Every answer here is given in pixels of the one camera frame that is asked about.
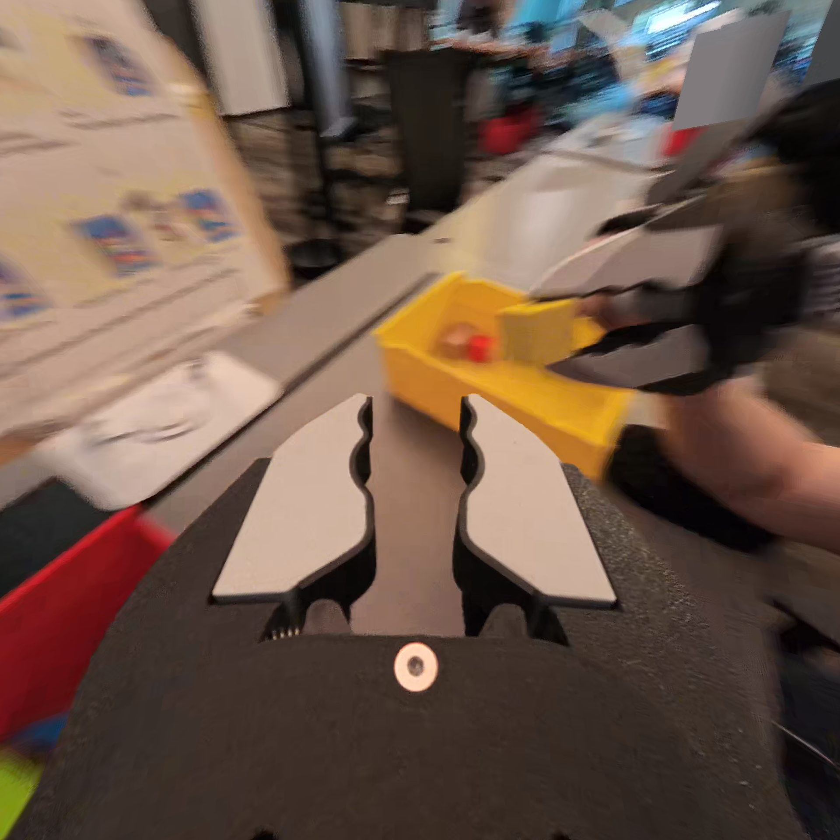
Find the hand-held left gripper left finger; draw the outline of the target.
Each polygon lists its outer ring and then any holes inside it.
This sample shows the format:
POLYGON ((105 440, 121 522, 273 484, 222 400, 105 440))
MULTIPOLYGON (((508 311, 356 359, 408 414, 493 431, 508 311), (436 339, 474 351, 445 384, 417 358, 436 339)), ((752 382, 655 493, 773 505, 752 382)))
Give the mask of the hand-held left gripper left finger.
POLYGON ((354 394, 273 453, 212 589, 219 604, 301 592, 375 546, 373 402, 354 394))

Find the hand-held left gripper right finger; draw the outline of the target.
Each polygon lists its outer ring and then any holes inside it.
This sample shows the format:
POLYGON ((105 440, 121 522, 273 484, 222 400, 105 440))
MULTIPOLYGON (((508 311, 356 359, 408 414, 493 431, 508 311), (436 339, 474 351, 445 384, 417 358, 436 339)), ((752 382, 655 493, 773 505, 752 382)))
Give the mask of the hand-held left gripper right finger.
POLYGON ((616 607, 617 594, 560 458, 486 398, 461 399, 456 547, 547 606, 616 607))

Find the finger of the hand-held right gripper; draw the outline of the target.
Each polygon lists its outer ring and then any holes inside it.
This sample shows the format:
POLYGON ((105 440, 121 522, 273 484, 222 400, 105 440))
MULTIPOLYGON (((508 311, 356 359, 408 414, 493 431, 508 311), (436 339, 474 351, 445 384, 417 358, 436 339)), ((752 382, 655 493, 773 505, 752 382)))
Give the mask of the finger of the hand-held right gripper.
POLYGON ((669 290, 697 283, 718 253, 719 224, 670 230, 638 227, 601 238, 548 269, 528 291, 531 301, 586 298, 649 281, 669 290))
POLYGON ((705 358, 706 340, 696 325, 677 322, 653 322, 613 330, 596 343, 573 353, 573 358, 641 358, 674 356, 705 358))

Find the yellow wooden cube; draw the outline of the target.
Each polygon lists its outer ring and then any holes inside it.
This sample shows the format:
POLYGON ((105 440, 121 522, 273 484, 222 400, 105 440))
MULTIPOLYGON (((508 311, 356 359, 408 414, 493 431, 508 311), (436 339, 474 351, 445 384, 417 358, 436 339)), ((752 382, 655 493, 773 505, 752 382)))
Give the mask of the yellow wooden cube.
POLYGON ((569 358, 577 310, 572 299, 525 301, 499 310, 500 359, 549 367, 569 358))

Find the yellow plastic bin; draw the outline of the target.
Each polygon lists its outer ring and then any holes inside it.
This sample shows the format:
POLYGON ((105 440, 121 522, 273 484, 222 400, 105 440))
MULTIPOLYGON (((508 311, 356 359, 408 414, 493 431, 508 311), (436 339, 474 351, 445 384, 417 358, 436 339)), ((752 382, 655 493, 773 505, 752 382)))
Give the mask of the yellow plastic bin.
POLYGON ((387 391, 454 430, 460 401, 477 394, 535 433, 564 463, 603 476, 626 424, 630 391, 573 382, 523 364, 449 360, 436 343, 460 323, 496 338, 497 314, 524 294, 454 272, 436 281, 374 330, 387 391))

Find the red plastic bin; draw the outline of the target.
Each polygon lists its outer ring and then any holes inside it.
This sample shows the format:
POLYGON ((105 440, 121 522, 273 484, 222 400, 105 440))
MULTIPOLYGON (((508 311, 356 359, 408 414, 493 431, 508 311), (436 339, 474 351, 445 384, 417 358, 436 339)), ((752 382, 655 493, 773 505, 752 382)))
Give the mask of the red plastic bin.
POLYGON ((69 710, 115 616, 173 541, 131 507, 2 598, 2 742, 69 710))

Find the person's right forearm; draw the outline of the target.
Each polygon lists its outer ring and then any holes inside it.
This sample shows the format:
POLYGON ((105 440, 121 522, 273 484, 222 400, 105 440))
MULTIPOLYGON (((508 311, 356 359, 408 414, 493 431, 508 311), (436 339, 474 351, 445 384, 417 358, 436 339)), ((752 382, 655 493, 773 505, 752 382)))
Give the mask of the person's right forearm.
POLYGON ((793 542, 839 553, 839 450, 764 399, 750 380, 662 397, 664 447, 723 507, 793 542))

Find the black wrist rest pad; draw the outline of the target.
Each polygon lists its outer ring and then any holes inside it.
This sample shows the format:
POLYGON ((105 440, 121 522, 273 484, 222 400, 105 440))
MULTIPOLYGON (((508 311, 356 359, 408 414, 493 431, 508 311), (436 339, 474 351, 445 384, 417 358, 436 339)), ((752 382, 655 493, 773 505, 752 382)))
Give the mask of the black wrist rest pad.
POLYGON ((726 549, 755 554, 777 541, 771 532, 725 508, 683 476, 651 427, 625 426, 605 478, 638 507, 726 549))

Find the white board stand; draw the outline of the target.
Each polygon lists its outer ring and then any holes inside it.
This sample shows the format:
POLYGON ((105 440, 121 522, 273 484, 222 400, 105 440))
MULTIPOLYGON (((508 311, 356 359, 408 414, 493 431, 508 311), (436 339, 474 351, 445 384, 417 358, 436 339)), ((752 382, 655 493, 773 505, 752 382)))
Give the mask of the white board stand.
POLYGON ((95 508, 151 499, 271 407, 281 385, 234 356, 179 363, 35 448, 95 508))

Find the red floor crate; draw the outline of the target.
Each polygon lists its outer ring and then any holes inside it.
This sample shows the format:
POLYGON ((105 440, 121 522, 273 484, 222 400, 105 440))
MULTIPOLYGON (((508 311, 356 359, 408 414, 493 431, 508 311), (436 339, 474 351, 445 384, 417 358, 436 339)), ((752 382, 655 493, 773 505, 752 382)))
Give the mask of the red floor crate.
POLYGON ((541 127, 541 115, 536 108, 495 117, 479 126, 479 147, 484 154, 514 154, 534 139, 541 127))

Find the dark grey panel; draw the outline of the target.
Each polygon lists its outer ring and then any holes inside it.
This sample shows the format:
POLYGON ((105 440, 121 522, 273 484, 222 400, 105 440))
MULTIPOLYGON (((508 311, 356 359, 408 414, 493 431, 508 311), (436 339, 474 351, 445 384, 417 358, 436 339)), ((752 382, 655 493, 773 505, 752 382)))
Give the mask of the dark grey panel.
POLYGON ((448 214, 466 178, 466 92, 475 56, 462 49, 384 53, 396 148, 410 213, 448 214))

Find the black flat pad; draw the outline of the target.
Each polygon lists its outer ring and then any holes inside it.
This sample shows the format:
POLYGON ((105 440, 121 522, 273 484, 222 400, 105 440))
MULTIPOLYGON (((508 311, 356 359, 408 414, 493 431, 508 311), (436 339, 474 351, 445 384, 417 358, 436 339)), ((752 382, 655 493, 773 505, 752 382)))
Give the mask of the black flat pad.
POLYGON ((12 592, 110 513, 93 506, 59 479, 50 479, 1 510, 1 596, 12 592))

